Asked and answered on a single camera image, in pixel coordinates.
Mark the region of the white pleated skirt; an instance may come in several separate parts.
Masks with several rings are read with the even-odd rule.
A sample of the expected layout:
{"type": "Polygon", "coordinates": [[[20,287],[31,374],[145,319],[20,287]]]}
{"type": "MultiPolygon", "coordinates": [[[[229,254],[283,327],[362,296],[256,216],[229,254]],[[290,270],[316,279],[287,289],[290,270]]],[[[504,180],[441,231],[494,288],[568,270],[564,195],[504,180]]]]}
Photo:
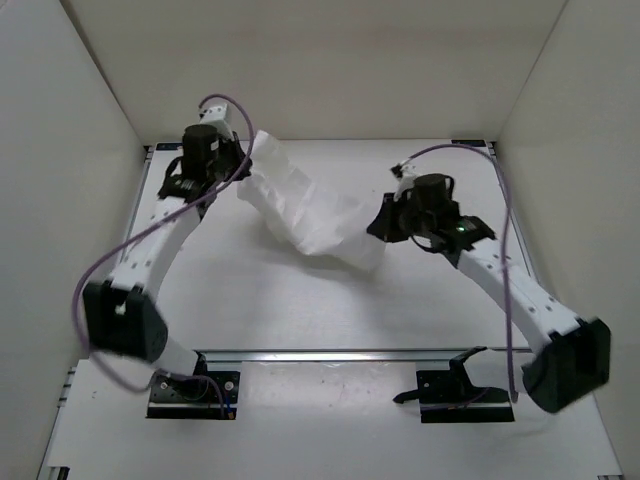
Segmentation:
{"type": "Polygon", "coordinates": [[[371,203],[309,177],[263,130],[255,136],[252,162],[237,197],[258,211],[277,240],[305,256],[330,256],[363,271],[380,265],[385,244],[367,233],[377,215],[371,203]]]}

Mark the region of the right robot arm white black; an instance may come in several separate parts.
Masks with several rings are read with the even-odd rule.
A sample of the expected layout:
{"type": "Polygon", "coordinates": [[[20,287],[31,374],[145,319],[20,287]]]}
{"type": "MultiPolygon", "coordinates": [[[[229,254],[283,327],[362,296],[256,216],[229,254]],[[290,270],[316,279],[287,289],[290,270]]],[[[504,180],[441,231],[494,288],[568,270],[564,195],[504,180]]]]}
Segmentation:
{"type": "Polygon", "coordinates": [[[519,330],[528,352],[511,346],[479,346],[452,358],[443,377],[395,402],[431,400],[447,393],[438,408],[460,408],[490,389],[524,393],[543,411],[556,414],[609,380],[611,331],[599,318],[584,320],[510,263],[504,244],[479,217],[463,215],[453,198],[455,182],[443,174],[402,181],[384,195],[369,234],[385,243],[428,240],[423,250],[440,254],[475,282],[506,315],[507,331],[519,330]]]}

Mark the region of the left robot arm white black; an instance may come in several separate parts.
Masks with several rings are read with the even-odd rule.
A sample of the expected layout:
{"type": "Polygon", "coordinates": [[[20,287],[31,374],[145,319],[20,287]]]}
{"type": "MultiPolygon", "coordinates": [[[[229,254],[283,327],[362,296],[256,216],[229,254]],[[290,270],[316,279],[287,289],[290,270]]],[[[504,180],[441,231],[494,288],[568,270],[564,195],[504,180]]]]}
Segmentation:
{"type": "Polygon", "coordinates": [[[185,397],[206,392],[209,373],[200,354],[170,337],[156,298],[177,253],[213,203],[216,188],[249,176],[250,166],[227,121],[185,129],[182,153],[167,167],[157,191],[149,234],[126,248],[105,280],[83,289],[92,351],[140,360],[174,377],[185,397]]]}

